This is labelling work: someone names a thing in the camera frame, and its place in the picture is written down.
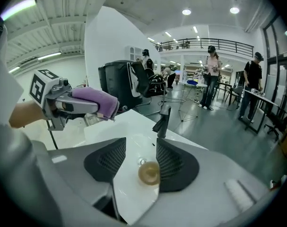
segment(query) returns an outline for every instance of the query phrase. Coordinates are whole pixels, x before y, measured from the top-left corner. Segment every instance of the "balcony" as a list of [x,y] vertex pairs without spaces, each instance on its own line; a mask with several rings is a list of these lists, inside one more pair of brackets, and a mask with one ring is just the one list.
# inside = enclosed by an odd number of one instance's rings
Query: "balcony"
[[179,39],[161,44],[155,44],[156,49],[159,52],[170,50],[182,50],[182,49],[206,49],[208,46],[213,45],[217,50],[233,52],[248,57],[253,57],[253,46],[244,44],[237,41],[214,39],[214,38],[192,38],[192,39]]

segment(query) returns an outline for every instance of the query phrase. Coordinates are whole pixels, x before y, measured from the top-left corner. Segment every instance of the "black chair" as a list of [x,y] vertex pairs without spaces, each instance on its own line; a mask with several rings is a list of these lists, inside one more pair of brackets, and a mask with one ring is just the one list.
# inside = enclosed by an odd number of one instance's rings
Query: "black chair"
[[229,90],[228,94],[227,94],[227,97],[225,99],[225,102],[227,101],[228,99],[228,96],[230,94],[232,94],[235,99],[233,101],[233,103],[235,102],[235,100],[237,99],[237,108],[238,108],[238,105],[239,105],[239,102],[240,102],[240,99],[241,99],[241,95],[242,95],[242,91],[243,91],[243,87],[242,86],[239,86],[237,88],[232,88],[232,90]]
[[[152,97],[153,96],[159,96],[159,95],[162,95],[162,104],[161,105],[163,105],[165,94],[166,94],[165,83],[164,82],[150,82],[148,79],[148,76],[147,76],[147,72],[144,70],[141,62],[139,62],[139,61],[134,62],[131,66],[133,67],[134,72],[138,78],[138,85],[137,85],[136,91],[141,93],[142,96],[144,96],[146,98],[150,98],[148,103],[139,104],[136,106],[136,108],[140,107],[140,106],[144,106],[144,105],[149,105],[152,102]],[[150,88],[154,85],[163,85],[163,90],[157,91],[157,92],[150,91]],[[160,110],[153,112],[153,113],[150,113],[150,114],[145,114],[144,116],[149,116],[152,114],[156,114],[158,112],[160,112]]]
[[267,131],[267,134],[274,132],[276,135],[276,141],[279,139],[279,134],[276,130],[276,128],[280,131],[280,132],[284,132],[285,129],[287,128],[287,116],[282,119],[282,117],[280,117],[281,114],[279,114],[279,112],[282,112],[282,115],[284,115],[286,112],[285,110],[281,109],[279,107],[278,113],[274,114],[273,112],[270,112],[269,114],[267,114],[267,117],[272,121],[272,124],[274,126],[269,126],[268,124],[265,124],[264,127],[269,127],[269,130]]

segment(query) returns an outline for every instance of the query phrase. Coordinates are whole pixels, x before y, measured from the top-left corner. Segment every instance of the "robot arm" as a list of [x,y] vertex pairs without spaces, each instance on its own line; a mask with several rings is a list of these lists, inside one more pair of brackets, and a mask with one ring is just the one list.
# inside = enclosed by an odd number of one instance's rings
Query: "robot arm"
[[97,103],[73,98],[68,80],[49,70],[35,71],[29,94],[42,108],[45,117],[52,121],[50,131],[62,131],[69,119],[83,118],[86,113],[96,113],[99,108]]

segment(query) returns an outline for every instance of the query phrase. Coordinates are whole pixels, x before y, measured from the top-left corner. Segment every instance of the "man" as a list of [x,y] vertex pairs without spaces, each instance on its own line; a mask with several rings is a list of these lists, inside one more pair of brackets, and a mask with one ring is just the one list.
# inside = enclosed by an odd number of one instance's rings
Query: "man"
[[[262,91],[263,88],[261,86],[261,79],[262,79],[262,69],[259,63],[263,61],[263,57],[259,52],[255,53],[255,57],[251,63],[247,62],[245,68],[244,68],[244,78],[245,78],[245,90],[251,91],[251,89],[256,89],[258,91]],[[244,93],[244,98],[242,100],[241,109],[240,109],[240,115],[239,120],[243,119],[243,116],[245,114],[245,110],[251,102],[251,106],[249,109],[249,114],[247,116],[247,119],[250,121],[253,116],[253,111],[257,103],[257,97],[251,95],[250,93]]]

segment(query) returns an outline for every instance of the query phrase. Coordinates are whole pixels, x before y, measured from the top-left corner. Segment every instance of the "black cable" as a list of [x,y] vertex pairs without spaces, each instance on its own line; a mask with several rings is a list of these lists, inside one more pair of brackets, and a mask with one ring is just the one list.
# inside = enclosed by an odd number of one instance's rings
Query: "black cable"
[[[50,128],[50,123],[49,123],[49,121],[47,120],[47,125],[48,125],[48,129]],[[51,135],[51,138],[52,138],[52,140],[53,140],[53,144],[54,144],[54,146],[55,146],[55,148],[56,149],[58,149],[58,147],[57,147],[57,144],[56,144],[56,141],[55,141],[55,139],[54,139],[54,136],[53,136],[53,133],[52,133],[52,131],[49,131],[50,132],[50,135]]]

